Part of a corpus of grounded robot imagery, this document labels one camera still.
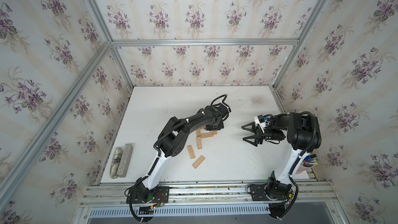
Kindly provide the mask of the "wooden block numbered 67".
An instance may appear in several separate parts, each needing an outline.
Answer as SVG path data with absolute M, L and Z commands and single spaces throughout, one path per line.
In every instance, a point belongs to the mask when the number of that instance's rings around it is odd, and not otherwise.
M 197 148 L 202 149 L 202 139 L 200 136 L 197 136 Z

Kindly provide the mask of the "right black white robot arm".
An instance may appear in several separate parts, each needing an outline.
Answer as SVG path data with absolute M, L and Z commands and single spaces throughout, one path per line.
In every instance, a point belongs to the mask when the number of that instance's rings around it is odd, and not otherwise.
M 255 147 L 264 142 L 277 145 L 287 141 L 290 145 L 286 160 L 280 169 L 271 173 L 264 188 L 265 194 L 272 198 L 289 194 L 299 164 L 321 145 L 318 118 L 308 111 L 259 115 L 241 128 L 252 134 L 243 141 Z

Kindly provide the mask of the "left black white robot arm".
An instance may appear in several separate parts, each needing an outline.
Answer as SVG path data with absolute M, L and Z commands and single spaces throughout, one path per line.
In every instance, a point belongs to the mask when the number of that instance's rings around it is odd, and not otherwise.
M 227 97 L 223 94 L 215 98 L 210 105 L 199 109 L 193 116 L 182 119 L 173 117 L 168 121 L 153 145 L 157 155 L 148 172 L 125 191 L 127 204 L 150 202 L 169 160 L 181 153 L 191 133 L 201 128 L 209 132 L 224 128 L 224 121 L 231 112 L 231 108 L 225 102 Z

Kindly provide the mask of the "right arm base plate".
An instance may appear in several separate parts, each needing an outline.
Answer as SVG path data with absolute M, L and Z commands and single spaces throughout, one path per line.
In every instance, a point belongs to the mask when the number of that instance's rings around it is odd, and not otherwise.
M 269 216 L 275 220 L 282 220 L 290 208 L 293 199 L 291 184 L 282 184 L 279 181 L 267 182 L 265 184 L 250 184 L 246 192 L 251 196 L 252 201 L 271 201 L 268 203 Z

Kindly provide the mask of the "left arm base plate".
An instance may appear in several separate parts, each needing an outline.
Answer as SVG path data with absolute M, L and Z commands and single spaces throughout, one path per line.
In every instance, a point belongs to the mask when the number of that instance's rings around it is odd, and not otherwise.
M 169 201 L 169 187 L 157 186 L 151 190 L 143 185 L 129 187 L 125 192 L 126 204 L 136 217 L 153 216 L 154 211 Z

